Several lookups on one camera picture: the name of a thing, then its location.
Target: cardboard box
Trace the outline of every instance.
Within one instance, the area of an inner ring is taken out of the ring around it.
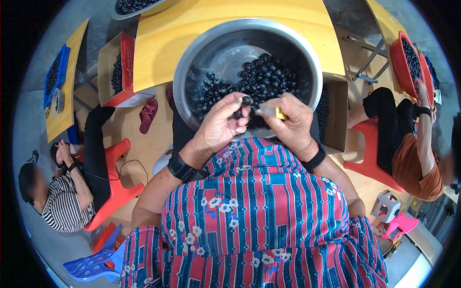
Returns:
[[[418,199],[416,197],[411,197],[410,206],[408,206],[408,213],[410,213],[411,216],[417,218],[418,214],[421,211],[422,205],[423,205],[423,200]]]
[[[117,56],[122,56],[122,88],[115,95],[112,88],[112,73]],[[109,41],[101,50],[98,58],[99,103],[108,107],[135,107],[155,96],[151,87],[137,93],[133,92],[133,60],[135,39],[121,32]]]
[[[328,155],[346,151],[349,86],[343,76],[323,73],[323,84],[328,92],[328,119],[323,145]]]

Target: woman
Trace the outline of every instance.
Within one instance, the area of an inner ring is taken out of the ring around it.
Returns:
[[[442,160],[431,147],[435,113],[430,110],[426,86],[420,79],[414,82],[421,106],[409,99],[396,107],[394,95],[380,87],[363,100],[363,106],[352,111],[348,128],[377,116],[378,166],[391,175],[405,191],[425,201],[435,201],[443,187],[454,179],[451,152]],[[419,116],[418,139],[412,134],[413,120]]]
[[[178,153],[196,180],[170,160],[146,186],[133,209],[121,287],[386,287],[364,203],[312,139],[312,110],[284,93],[266,105],[290,120],[265,121],[286,146],[230,143],[246,131],[243,96],[216,103]],[[239,109],[243,117],[232,118]]]
[[[82,229],[110,197],[102,125],[114,111],[113,107],[98,105],[88,114],[83,136],[84,163],[72,157],[70,146],[63,140],[53,144],[51,157],[58,169],[48,186],[35,163],[21,167],[18,178],[23,200],[34,205],[59,232]]]

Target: stainless steel bowl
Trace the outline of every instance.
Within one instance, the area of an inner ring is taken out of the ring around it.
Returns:
[[[176,5],[180,0],[159,0],[152,5],[149,5],[145,8],[142,8],[136,12],[129,13],[129,14],[122,14],[121,9],[117,7],[118,0],[114,0],[114,5],[109,8],[109,13],[111,14],[111,18],[114,20],[124,20],[131,18],[133,16],[142,14],[141,16],[153,15],[160,13],[174,5]]]
[[[198,36],[182,55],[173,77],[174,101],[181,118],[194,131],[200,127],[194,111],[208,71],[217,78],[237,83],[244,62],[262,53],[281,57],[298,74],[299,98],[313,110],[322,92],[322,69],[309,42],[299,33],[278,22],[244,18],[219,24]],[[272,130],[247,131],[238,138],[274,136]]]

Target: black wristband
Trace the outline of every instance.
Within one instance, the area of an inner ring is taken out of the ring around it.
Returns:
[[[74,163],[72,163],[72,165],[67,169],[67,171],[72,172],[72,169],[78,167],[78,162],[77,161],[74,161]]]
[[[319,146],[319,151],[317,152],[317,154],[315,154],[315,156],[308,162],[301,161],[302,166],[304,166],[304,168],[306,168],[306,170],[309,173],[312,173],[312,171],[315,168],[317,168],[317,166],[319,166],[320,163],[322,163],[326,156],[325,150],[323,149],[322,145],[320,143],[317,143],[317,145]]]
[[[168,170],[178,179],[181,179],[183,183],[203,180],[210,174],[202,169],[194,169],[187,165],[179,154],[176,157],[171,157],[168,161]]]
[[[431,118],[431,120],[432,120],[432,113],[431,113],[431,110],[429,108],[427,108],[427,107],[419,107],[418,108],[418,113],[419,113],[419,115],[427,114],[427,115],[429,115],[429,118]]]

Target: metal table leg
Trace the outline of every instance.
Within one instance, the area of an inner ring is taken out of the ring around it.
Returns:
[[[385,57],[386,59],[389,59],[389,57],[387,56],[386,51],[381,49],[381,47],[384,45],[384,39],[381,39],[381,41],[379,41],[379,43],[378,43],[378,45],[376,47],[372,46],[372,45],[369,45],[369,44],[366,44],[366,43],[363,43],[361,41],[358,41],[357,39],[354,39],[354,38],[349,37],[349,36],[343,37],[343,40],[351,42],[351,43],[356,44],[356,45],[360,45],[364,49],[372,52],[372,54],[368,57],[368,60],[367,60],[367,62],[365,64],[365,66],[356,75],[354,75],[352,77],[352,80],[355,81],[357,79],[362,79],[362,80],[367,81],[369,84],[378,83],[378,78],[384,73],[384,71],[386,71],[387,67],[389,67],[389,60],[387,60],[386,64],[384,64],[384,66],[379,70],[378,73],[376,73],[376,75],[373,78],[370,78],[370,77],[364,75],[363,72],[370,66],[370,63],[373,61],[373,59],[376,57],[376,55],[379,54],[379,55]]]
[[[78,69],[75,70],[75,74],[78,80],[74,83],[74,90],[77,90],[82,84],[88,84],[91,89],[93,89],[96,93],[98,93],[98,88],[90,81],[95,75],[91,77],[85,77],[85,75]],[[85,108],[88,112],[93,110],[88,104],[86,104],[82,99],[78,98],[74,94],[74,101],[80,104],[83,108]]]

